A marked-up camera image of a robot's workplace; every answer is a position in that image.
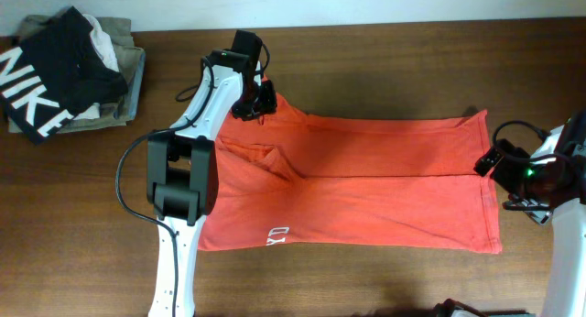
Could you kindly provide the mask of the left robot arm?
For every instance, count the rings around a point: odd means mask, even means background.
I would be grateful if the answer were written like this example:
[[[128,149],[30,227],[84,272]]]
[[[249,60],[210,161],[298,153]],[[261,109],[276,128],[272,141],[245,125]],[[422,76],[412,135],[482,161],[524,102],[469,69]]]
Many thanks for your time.
[[[201,81],[167,134],[147,144],[147,199],[158,224],[158,260],[151,316],[192,316],[202,227],[218,196],[215,140],[234,106],[255,117],[266,93],[266,65],[257,51],[215,50],[201,63]]]

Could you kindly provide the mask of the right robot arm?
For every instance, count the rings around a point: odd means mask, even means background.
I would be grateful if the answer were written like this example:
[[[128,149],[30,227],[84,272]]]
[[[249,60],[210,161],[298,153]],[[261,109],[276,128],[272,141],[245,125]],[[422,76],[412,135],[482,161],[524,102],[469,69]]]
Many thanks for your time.
[[[542,145],[531,155],[498,137],[507,126],[537,134]],[[585,112],[545,130],[520,120],[499,125],[492,146],[474,171],[508,192],[507,211],[526,214],[553,228],[552,264],[543,316],[585,314]]]

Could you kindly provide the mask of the red t-shirt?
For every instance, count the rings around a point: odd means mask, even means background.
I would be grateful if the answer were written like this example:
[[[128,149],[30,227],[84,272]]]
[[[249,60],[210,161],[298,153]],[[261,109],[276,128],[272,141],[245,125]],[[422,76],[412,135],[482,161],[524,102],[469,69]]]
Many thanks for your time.
[[[318,243],[497,254],[495,187],[473,168],[489,147],[482,111],[344,119],[304,113],[279,97],[272,115],[223,123],[219,195],[199,247]]]

